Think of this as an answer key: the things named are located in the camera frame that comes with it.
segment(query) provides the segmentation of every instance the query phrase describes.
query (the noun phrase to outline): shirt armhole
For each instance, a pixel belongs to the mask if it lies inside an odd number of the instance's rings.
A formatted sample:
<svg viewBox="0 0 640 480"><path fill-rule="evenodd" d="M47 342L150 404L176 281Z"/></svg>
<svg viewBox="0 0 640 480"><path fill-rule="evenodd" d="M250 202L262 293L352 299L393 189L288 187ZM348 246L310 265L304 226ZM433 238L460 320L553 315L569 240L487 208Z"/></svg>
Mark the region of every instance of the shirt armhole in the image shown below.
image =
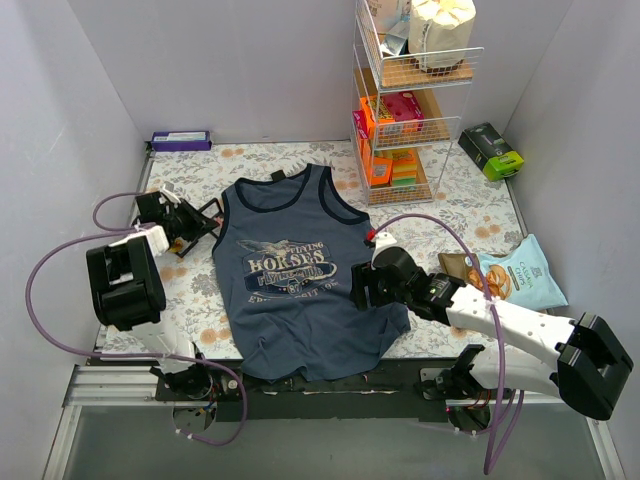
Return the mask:
<svg viewBox="0 0 640 480"><path fill-rule="evenodd" d="M369 214L349 205L338 193L333 183L331 167L325 167L318 195L322 209L332 218L346 225L355 225L369 220Z"/></svg>
<svg viewBox="0 0 640 480"><path fill-rule="evenodd" d="M222 228L220 229L220 235L218 235L218 239L216 240L215 245L211 249L211 255L213 255L213 252L216 251L216 248L220 246L222 240L224 239L224 236L227 233L227 230L229 229L230 213L231 212L229 211L229 200L227 199L227 193L222 192Z"/></svg>

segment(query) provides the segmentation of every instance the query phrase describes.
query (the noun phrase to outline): sleeveless shirt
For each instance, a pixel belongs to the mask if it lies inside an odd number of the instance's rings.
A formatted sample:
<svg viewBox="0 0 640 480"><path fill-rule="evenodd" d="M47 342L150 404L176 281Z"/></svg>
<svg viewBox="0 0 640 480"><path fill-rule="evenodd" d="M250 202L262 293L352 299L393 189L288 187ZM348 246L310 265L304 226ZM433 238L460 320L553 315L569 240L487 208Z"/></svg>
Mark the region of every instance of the sleeveless shirt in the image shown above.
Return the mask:
<svg viewBox="0 0 640 480"><path fill-rule="evenodd" d="M371 260L363 243L371 223L339 196L331 167L240 178L222 201L212 253L245 373L309 381L361 373L410 330L403 305L358 311L349 299L351 266Z"/></svg>

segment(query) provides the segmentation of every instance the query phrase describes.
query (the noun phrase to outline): orange box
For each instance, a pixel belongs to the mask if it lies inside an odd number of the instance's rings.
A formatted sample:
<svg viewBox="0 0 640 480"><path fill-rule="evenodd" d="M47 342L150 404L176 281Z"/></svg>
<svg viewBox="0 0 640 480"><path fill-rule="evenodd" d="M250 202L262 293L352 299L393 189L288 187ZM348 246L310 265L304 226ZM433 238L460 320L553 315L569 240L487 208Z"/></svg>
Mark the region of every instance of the orange box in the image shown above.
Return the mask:
<svg viewBox="0 0 640 480"><path fill-rule="evenodd" d="M376 125L390 125L395 123L393 115L384 106L384 103L380 102L378 108L378 97L372 95L370 97L362 97L360 99L360 105L364 111L364 117L367 122L367 134L369 138L374 138L376 134ZM378 123L376 124L375 112L378 112ZM380 136L391 135L393 133L402 132L402 126L387 126L380 128Z"/></svg>
<svg viewBox="0 0 640 480"><path fill-rule="evenodd" d="M371 186L388 184L393 170L393 160L384 157L372 157L371 142L369 140L364 141L364 148L360 153L362 155L362 165Z"/></svg>
<svg viewBox="0 0 640 480"><path fill-rule="evenodd" d="M389 152L386 157L390 158L394 162L398 164L406 164L406 163L417 163L418 158L416 152L413 151L412 148L406 149L398 149L398 150L387 150Z"/></svg>
<svg viewBox="0 0 640 480"><path fill-rule="evenodd" d="M391 167L393 160L382 157L373 158L373 172L371 175L371 186L385 185L391 179Z"/></svg>
<svg viewBox="0 0 640 480"><path fill-rule="evenodd" d="M383 150L382 156L385 158L390 158L391 160L395 160L398 157L407 155L410 151L411 148L394 148L393 150Z"/></svg>
<svg viewBox="0 0 640 480"><path fill-rule="evenodd" d="M395 172L408 172L416 171L418 168L417 153L410 151L405 155L398 155L393 160L393 171Z"/></svg>

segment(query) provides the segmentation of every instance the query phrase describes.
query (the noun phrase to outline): printed graphic on shirt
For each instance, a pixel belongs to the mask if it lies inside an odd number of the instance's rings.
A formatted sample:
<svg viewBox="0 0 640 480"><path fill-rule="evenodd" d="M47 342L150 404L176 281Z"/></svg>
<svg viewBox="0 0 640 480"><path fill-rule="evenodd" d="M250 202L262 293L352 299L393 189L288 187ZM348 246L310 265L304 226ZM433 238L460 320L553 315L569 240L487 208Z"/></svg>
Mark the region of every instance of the printed graphic on shirt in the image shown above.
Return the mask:
<svg viewBox="0 0 640 480"><path fill-rule="evenodd" d="M251 302L309 296L311 292L317 295L318 288L335 285L328 279L336 274L338 266L322 242L238 240L238 245L252 252L242 259L245 286L257 296L252 296Z"/></svg>

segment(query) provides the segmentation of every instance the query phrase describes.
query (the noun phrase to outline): shelf rack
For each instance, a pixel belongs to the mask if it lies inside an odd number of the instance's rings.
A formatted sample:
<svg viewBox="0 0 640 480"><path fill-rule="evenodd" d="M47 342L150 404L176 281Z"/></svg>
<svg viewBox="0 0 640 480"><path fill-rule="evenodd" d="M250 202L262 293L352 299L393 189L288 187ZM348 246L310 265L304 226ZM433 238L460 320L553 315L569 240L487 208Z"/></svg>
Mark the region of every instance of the shelf rack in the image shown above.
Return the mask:
<svg viewBox="0 0 640 480"><path fill-rule="evenodd" d="M369 158L362 158L363 152L360 151L356 138L357 129L355 125L352 126L354 152L361 159L358 164L366 203L380 205L433 200L446 161L441 165L439 173L427 176L424 166L420 165L424 163L421 159L415 185L372 187L368 175L373 172L375 153L397 148L422 147L439 142L448 143L450 150L452 142L459 135L464 106L470 91L468 87L471 86L484 49L478 47L385 57L380 48L383 38L384 36L378 35L376 31L367 1L357 0L353 42L352 110L360 109L360 98L363 97L376 97L376 104L381 105L382 95L411 91L420 105L424 119L383 124L379 122L380 112L373 112L375 127L369 132ZM451 65L452 56L461 60ZM443 115L434 92L440 88L461 85L467 86L462 107L453 115Z"/></svg>

